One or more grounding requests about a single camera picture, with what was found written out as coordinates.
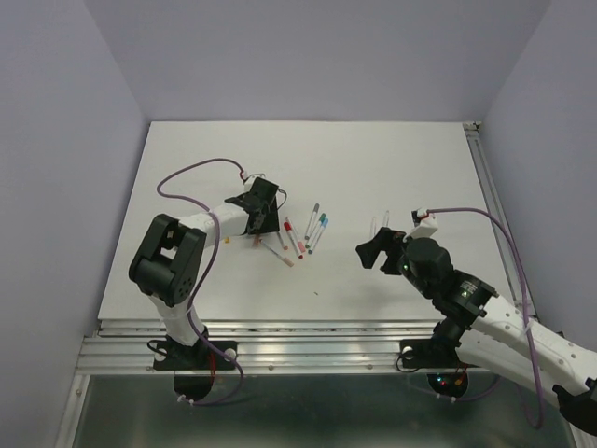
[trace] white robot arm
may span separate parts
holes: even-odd
[[[356,248],[366,269],[385,252],[382,271],[404,276],[446,316],[431,339],[402,342],[404,366],[432,370],[461,362],[535,390],[521,312],[477,277],[452,267],[448,251],[430,238],[437,230],[433,214],[421,209],[412,216],[415,228],[409,233],[381,228]],[[597,435],[597,354],[535,320],[529,326],[545,400],[570,423]]]
[[[264,177],[249,178],[244,193],[211,210],[176,219],[155,217],[129,269],[130,279],[156,305],[168,338],[183,347],[198,343],[205,326],[189,301],[197,283],[203,250],[219,240],[279,230],[278,186]],[[215,216],[219,225],[216,231]],[[169,257],[168,251],[174,251]]]

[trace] cable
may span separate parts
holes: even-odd
[[[154,346],[152,346],[152,345],[151,345],[152,343],[159,343],[159,342],[160,342],[160,341],[158,341],[157,339],[152,339],[151,341],[148,341],[148,342],[147,342],[147,344],[146,344],[146,345],[147,345],[147,348],[148,348],[149,350],[151,350],[153,353],[157,353],[158,355],[161,355],[161,356],[163,356],[163,357],[167,357],[167,356],[168,356],[168,354],[167,354],[166,352],[164,352],[164,351],[160,350],[160,349],[159,349],[157,346],[156,346],[156,347],[154,347]]]
[[[205,345],[207,345],[207,347],[209,347],[209,349],[212,352],[216,353],[217,355],[220,355],[225,360],[231,362],[232,365],[239,371],[239,374],[241,375],[238,384],[236,384],[236,387],[234,387],[234,389],[229,394],[227,394],[226,396],[224,396],[220,399],[215,399],[214,401],[202,402],[202,401],[188,400],[185,397],[179,397],[181,400],[188,402],[192,406],[213,406],[215,404],[220,404],[220,403],[226,401],[227,399],[231,398],[232,396],[234,396],[243,386],[244,371],[243,371],[243,368],[241,367],[241,365],[237,362],[237,360],[235,358],[233,358],[233,357],[227,355],[226,353],[224,353],[223,351],[221,351],[219,348],[217,348],[215,345],[213,345],[205,336],[203,336],[203,334],[201,334],[201,332],[197,328],[197,325],[195,324],[195,322],[193,322],[192,314],[189,312],[193,307],[195,297],[197,296],[197,293],[199,292],[201,285],[205,281],[207,274],[212,270],[212,267],[214,266],[215,257],[217,256],[217,251],[218,251],[219,243],[220,243],[219,219],[217,218],[217,216],[215,214],[213,214],[210,211],[210,208],[207,205],[205,205],[204,203],[202,203],[194,198],[191,198],[190,196],[185,196],[182,194],[166,193],[161,188],[164,186],[164,184],[166,182],[173,179],[174,177],[177,177],[178,175],[181,175],[182,173],[192,170],[193,168],[197,168],[199,166],[205,165],[207,163],[212,163],[215,161],[223,161],[223,162],[227,162],[227,163],[232,163],[233,165],[237,166],[239,168],[239,170],[241,170],[241,179],[243,179],[243,175],[244,175],[245,171],[244,171],[243,167],[238,162],[236,162],[232,159],[214,158],[214,159],[208,159],[206,161],[199,161],[197,163],[193,163],[192,165],[186,166],[185,168],[181,168],[180,170],[175,171],[171,175],[167,175],[166,177],[164,177],[159,182],[159,184],[156,186],[156,192],[159,194],[159,196],[161,196],[163,198],[167,198],[167,199],[178,199],[180,201],[186,201],[188,203],[193,203],[193,204],[197,205],[199,208],[203,209],[214,220],[214,230],[215,230],[214,251],[212,252],[212,256],[210,257],[209,262],[207,263],[207,267],[205,268],[205,271],[203,271],[203,274],[201,275],[199,282],[197,282],[197,285],[195,286],[195,288],[193,289],[193,291],[191,292],[191,294],[189,296],[188,305],[187,305],[187,319],[188,319],[189,325],[193,328],[193,331],[195,331],[195,334],[197,334],[197,336],[199,337],[201,342],[204,343]]]
[[[402,355],[398,356],[398,359],[396,360],[396,370],[397,371],[401,371],[402,373],[415,373],[416,371],[419,371],[420,368],[418,369],[413,369],[412,371],[403,371],[402,369],[400,369],[400,361],[402,360]]]
[[[541,376],[539,374],[539,362],[537,360],[537,351],[535,349],[535,341],[533,339],[533,334],[531,333],[531,329],[529,327],[529,323],[531,318],[529,316],[529,300],[527,297],[527,290],[526,290],[526,274],[524,273],[524,269],[522,268],[522,261],[521,256],[519,255],[519,251],[517,250],[516,246],[514,245],[514,241],[512,237],[507,232],[506,228],[502,225],[500,221],[498,221],[495,217],[490,215],[489,213],[485,212],[484,210],[480,210],[478,208],[472,207],[455,207],[455,208],[436,208],[436,209],[429,209],[427,210],[428,213],[453,213],[453,212],[470,212],[470,213],[478,213],[480,215],[484,215],[487,217],[499,230],[504,234],[506,238],[507,244],[510,247],[510,251],[512,252],[512,256],[514,257],[514,264],[516,265],[516,272],[517,276],[519,277],[519,282],[521,284],[521,295],[522,295],[522,322],[524,323],[524,327],[527,329],[526,331],[526,338],[529,343],[529,353],[531,358],[531,366],[533,367],[533,377],[535,378],[535,392],[537,394],[537,401],[539,404],[539,413],[536,419],[536,422],[533,421],[533,417],[530,414],[529,409],[523,403],[524,414],[526,416],[529,425],[534,427],[535,429],[540,429],[543,426],[543,422],[545,419],[545,402],[543,396],[543,386],[541,385]]]
[[[282,203],[280,205],[278,205],[278,210],[280,210],[282,208],[282,205],[284,205],[286,203],[286,201],[288,201],[288,193],[286,193],[283,189],[280,189],[280,188],[278,188],[278,192],[280,192],[284,195],[284,200],[282,201]]]

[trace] purple wall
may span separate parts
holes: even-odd
[[[597,2],[557,0],[484,120],[541,319],[597,350]]]
[[[480,119],[548,0],[86,0],[152,119]]]
[[[146,121],[82,1],[0,14],[0,446],[53,446]]]

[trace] teal marker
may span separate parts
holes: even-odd
[[[312,254],[313,251],[315,250],[315,247],[317,246],[317,243],[319,243],[319,240],[321,240],[321,235],[324,234],[324,230],[327,227],[327,222],[328,219],[324,219],[324,222],[321,225],[321,231],[319,231],[318,233],[315,234],[315,236],[313,237],[313,244],[311,246],[311,249],[309,249],[309,253]]]
[[[317,224],[315,224],[313,226],[313,230],[311,232],[311,235],[309,235],[309,239],[314,241],[315,236],[317,236],[317,232],[319,232],[319,230],[321,229],[321,226],[324,224],[324,221],[326,220],[326,214],[322,213],[321,216],[319,217],[319,220],[317,221]]]

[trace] red marker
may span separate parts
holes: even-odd
[[[295,226],[293,226],[292,222],[290,221],[290,217],[286,217],[286,222],[288,224],[290,224],[290,230],[292,231],[292,234],[294,235],[295,240],[298,241],[298,249],[300,249],[300,253],[302,254],[304,252],[307,252],[307,249],[305,249],[305,245],[302,243],[302,241],[300,241],[299,234],[297,233]]]
[[[286,233],[288,234],[288,238],[290,238],[290,242],[295,249],[295,253],[297,254],[298,259],[302,259],[302,254],[300,253],[299,249],[299,242],[295,238],[295,235],[292,234],[292,226],[287,222],[284,223],[284,228],[286,229]]]

